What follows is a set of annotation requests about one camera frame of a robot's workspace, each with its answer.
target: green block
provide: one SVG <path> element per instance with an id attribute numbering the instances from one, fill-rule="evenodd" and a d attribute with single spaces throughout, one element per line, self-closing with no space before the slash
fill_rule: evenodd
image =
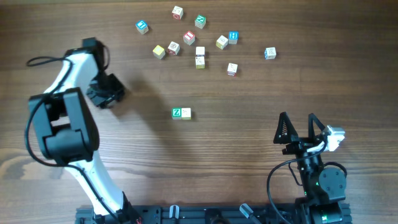
<path id="1" fill-rule="evenodd" d="M 181 108 L 173 108 L 172 109 L 172 118 L 173 119 L 181 119 Z"/>
<path id="2" fill-rule="evenodd" d="M 202 15 L 198 15 L 196 21 L 199 22 L 199 23 L 201 23 L 201 24 L 202 24 L 202 23 L 205 23 L 205 22 L 206 22 L 206 17 L 204 17 L 204 16 L 202 16 Z"/>

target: white block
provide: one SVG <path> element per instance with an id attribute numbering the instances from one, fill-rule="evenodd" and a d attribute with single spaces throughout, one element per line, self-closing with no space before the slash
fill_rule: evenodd
<path id="1" fill-rule="evenodd" d="M 173 15 L 174 19 L 181 20 L 183 14 L 184 14 L 184 11 L 181 7 L 174 6 L 174 9 L 172 11 L 172 15 Z"/>
<path id="2" fill-rule="evenodd" d="M 228 39 L 221 35 L 219 39 L 216 41 L 216 46 L 223 50 L 228 45 Z"/>
<path id="3" fill-rule="evenodd" d="M 204 57 L 195 57 L 195 63 L 197 65 L 197 69 L 205 68 L 205 58 Z"/>
<path id="4" fill-rule="evenodd" d="M 182 119 L 191 119 L 191 108 L 182 108 L 181 109 L 181 118 Z"/>
<path id="5" fill-rule="evenodd" d="M 274 59 L 276 57 L 275 47 L 266 48 L 266 51 L 264 52 L 264 56 L 265 56 L 266 60 Z"/>
<path id="6" fill-rule="evenodd" d="M 229 63 L 226 73 L 231 76 L 236 76 L 236 72 L 238 71 L 238 65 Z"/>
<path id="7" fill-rule="evenodd" d="M 171 41 L 169 47 L 167 47 L 167 51 L 169 52 L 169 54 L 177 55 L 180 51 L 180 45 L 176 42 Z"/>
<path id="8" fill-rule="evenodd" d="M 197 57 L 205 56 L 205 47 L 197 47 Z"/>

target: wire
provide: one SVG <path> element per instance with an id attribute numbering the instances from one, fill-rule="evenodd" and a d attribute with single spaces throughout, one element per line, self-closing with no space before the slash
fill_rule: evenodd
<path id="1" fill-rule="evenodd" d="M 106 54 L 107 54 L 107 57 L 106 57 L 107 62 L 106 62 L 106 65 L 104 66 L 104 70 L 106 70 L 108 68 L 109 64 L 111 63 L 111 52 L 109 51 L 109 49 L 106 45 L 103 44 L 103 46 L 104 46 L 104 48 L 106 50 Z"/>
<path id="2" fill-rule="evenodd" d="M 44 60 L 42 62 L 37 62 L 37 63 L 32 63 L 35 60 L 41 60 L 41 59 L 48 59 L 48 60 Z M 108 208 L 108 206 L 104 203 L 103 198 L 98 194 L 98 192 L 95 190 L 93 184 L 91 183 L 91 181 L 89 180 L 89 178 L 87 177 L 87 175 L 85 174 L 84 170 L 81 169 L 80 167 L 77 166 L 73 166 L 73 165 L 66 165 L 66 166 L 61 166 L 58 164 L 51 164 L 48 162 L 45 162 L 41 159 L 39 159 L 34 153 L 32 148 L 30 147 L 30 142 L 29 142 L 29 129 L 30 129 L 30 125 L 32 123 L 33 117 L 36 114 L 37 110 L 39 109 L 39 107 L 41 106 L 42 103 L 44 103 L 44 101 L 46 101 L 47 99 L 49 99 L 64 83 L 64 81 L 68 78 L 72 68 L 73 68 L 73 62 L 65 57 L 61 57 L 61 58 L 57 58 L 57 57 L 49 57 L 49 56 L 41 56 L 41 57 L 35 57 L 32 58 L 30 60 L 28 60 L 26 62 L 26 66 L 28 67 L 34 67 L 34 66 L 38 66 L 38 65 L 44 65 L 46 63 L 50 63 L 50 62 L 56 62 L 56 61 L 67 61 L 69 62 L 69 68 L 67 70 L 67 72 L 65 73 L 65 75 L 63 76 L 63 78 L 61 79 L 61 81 L 59 82 L 59 84 L 53 89 L 51 90 L 49 93 L 45 93 L 43 95 L 43 97 L 39 100 L 39 102 L 35 105 L 35 107 L 33 108 L 33 110 L 30 112 L 29 115 L 29 119 L 27 120 L 26 123 L 26 127 L 25 127 L 25 134 L 24 134 L 24 139 L 25 139 L 25 146 L 26 149 L 29 153 L 29 155 L 38 163 L 45 165 L 45 166 L 49 166 L 49 167 L 68 167 L 68 168 L 72 168 L 72 169 L 76 169 L 77 171 L 79 171 L 79 173 L 83 176 L 83 178 L 85 179 L 85 181 L 87 182 L 88 186 L 90 187 L 91 191 L 94 193 L 95 197 L 97 198 L 97 200 L 100 202 L 100 204 L 105 208 L 105 210 L 116 220 L 117 223 L 120 223 L 119 219 L 116 217 L 116 215 L 114 215 L 114 213 L 111 211 L 110 208 Z"/>
<path id="3" fill-rule="evenodd" d="M 292 168 L 290 167 L 290 164 L 291 164 L 291 162 L 289 163 L 289 169 L 290 169 L 290 171 L 291 171 L 291 173 L 292 173 L 292 175 L 293 175 L 293 177 L 294 177 L 294 181 L 296 181 L 296 184 L 297 184 L 298 186 L 302 186 L 302 184 L 300 184 L 299 181 L 297 180 L 296 175 L 294 174 Z"/>
<path id="4" fill-rule="evenodd" d="M 347 177 L 347 169 L 343 165 L 341 165 L 340 163 L 337 163 L 337 162 L 326 162 L 323 166 L 324 167 L 326 167 L 326 166 L 337 166 L 344 172 L 344 176 Z"/>
<path id="5" fill-rule="evenodd" d="M 300 158 L 300 159 L 291 159 L 291 160 L 289 160 L 289 161 L 285 161 L 285 162 L 283 162 L 283 163 L 281 163 L 281 164 L 275 166 L 275 167 L 271 170 L 271 172 L 269 172 L 269 174 L 268 174 L 268 178 L 267 178 L 267 195 L 268 195 L 269 203 L 271 204 L 272 208 L 274 208 L 276 214 L 278 214 L 278 216 L 279 216 L 285 223 L 287 223 L 287 224 L 291 224 L 291 223 L 290 223 L 289 221 L 287 221 L 287 220 L 283 217 L 283 215 L 280 213 L 280 211 L 278 210 L 278 208 L 275 206 L 274 201 L 272 200 L 272 197 L 271 197 L 271 190 L 270 190 L 271 176 L 272 176 L 272 174 L 273 174 L 277 169 L 281 168 L 282 166 L 284 166 L 284 165 L 286 165 L 286 164 L 290 164 L 290 163 L 292 163 L 292 162 L 298 162 L 298 161 L 302 161 L 302 160 L 305 160 L 305 159 L 309 159 L 309 158 L 318 156 L 319 154 L 321 154 L 321 153 L 326 149 L 327 140 L 325 139 L 324 142 L 325 142 L 325 144 L 323 145 L 321 151 L 316 152 L 316 153 L 314 153 L 314 154 L 312 154 L 312 155 L 309 155 L 309 156 Z"/>

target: toy block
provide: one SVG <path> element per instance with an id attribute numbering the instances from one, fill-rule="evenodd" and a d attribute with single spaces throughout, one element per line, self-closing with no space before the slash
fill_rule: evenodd
<path id="1" fill-rule="evenodd" d="M 165 53 L 163 47 L 161 47 L 161 46 L 159 46 L 159 45 L 155 47 L 155 49 L 154 49 L 154 55 L 155 55 L 155 57 L 157 57 L 158 59 L 162 59 L 162 58 L 164 57 L 165 54 L 166 54 L 166 53 Z"/>
<path id="2" fill-rule="evenodd" d="M 182 119 L 191 119 L 191 108 L 182 108 L 181 109 L 181 118 Z"/>
<path id="3" fill-rule="evenodd" d="M 205 56 L 205 47 L 197 47 L 197 57 L 204 57 Z"/>
<path id="4" fill-rule="evenodd" d="M 167 50 L 169 51 L 169 54 L 177 55 L 180 51 L 180 45 L 176 42 L 171 41 L 169 47 L 167 47 Z"/>
<path id="5" fill-rule="evenodd" d="M 173 15 L 174 19 L 181 20 L 183 14 L 184 14 L 184 11 L 181 7 L 174 6 L 174 9 L 172 11 L 172 15 Z"/>
<path id="6" fill-rule="evenodd" d="M 203 29 L 205 25 L 206 25 L 206 17 L 198 15 L 197 19 L 195 19 L 195 27 Z"/>
<path id="7" fill-rule="evenodd" d="M 193 34 L 191 31 L 188 31 L 186 34 L 184 34 L 183 39 L 186 44 L 191 45 L 195 41 L 195 34 Z"/>
<path id="8" fill-rule="evenodd" d="M 137 23 L 136 23 L 136 27 L 137 27 L 137 30 L 141 33 L 141 34 L 145 34 L 146 32 L 148 32 L 148 24 L 145 22 L 145 21 L 143 21 L 143 20 L 140 20 L 140 21 L 138 21 Z"/>
<path id="9" fill-rule="evenodd" d="M 264 52 L 264 56 L 265 56 L 266 60 L 274 59 L 276 57 L 275 47 L 266 48 L 266 51 Z"/>
<path id="10" fill-rule="evenodd" d="M 181 108 L 173 108 L 172 109 L 172 118 L 173 119 L 181 119 Z"/>
<path id="11" fill-rule="evenodd" d="M 197 69 L 205 68 L 205 58 L 204 57 L 195 57 L 195 63 L 197 65 Z"/>
<path id="12" fill-rule="evenodd" d="M 227 45 L 228 45 L 228 39 L 223 35 L 221 35 L 221 37 L 219 37 L 219 39 L 216 42 L 216 46 L 221 50 L 223 50 Z"/>
<path id="13" fill-rule="evenodd" d="M 237 72 L 237 71 L 238 71 L 238 65 L 233 64 L 233 63 L 229 63 L 229 64 L 228 64 L 228 69 L 227 69 L 227 71 L 226 71 L 226 73 L 227 73 L 228 75 L 236 76 L 236 72 Z"/>
<path id="14" fill-rule="evenodd" d="M 231 32 L 229 32 L 228 43 L 229 44 L 237 44 L 238 38 L 239 38 L 239 32 L 231 31 Z"/>

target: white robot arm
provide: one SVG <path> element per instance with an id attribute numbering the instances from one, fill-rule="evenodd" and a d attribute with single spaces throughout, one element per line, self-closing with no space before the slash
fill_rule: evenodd
<path id="1" fill-rule="evenodd" d="M 137 214 L 131 212 L 131 204 L 101 161 L 98 130 L 81 92 L 86 91 L 96 106 L 105 108 L 121 99 L 124 87 L 113 74 L 105 74 L 104 45 L 95 38 L 83 40 L 82 48 L 68 50 L 64 58 L 58 77 L 44 92 L 52 95 L 43 103 L 44 95 L 31 96 L 29 100 L 40 150 L 47 159 L 66 166 L 79 181 L 93 204 L 97 219 L 106 220 L 110 215 L 124 221 L 137 219 Z M 68 116 L 70 123 L 54 126 L 51 121 L 61 116 Z"/>

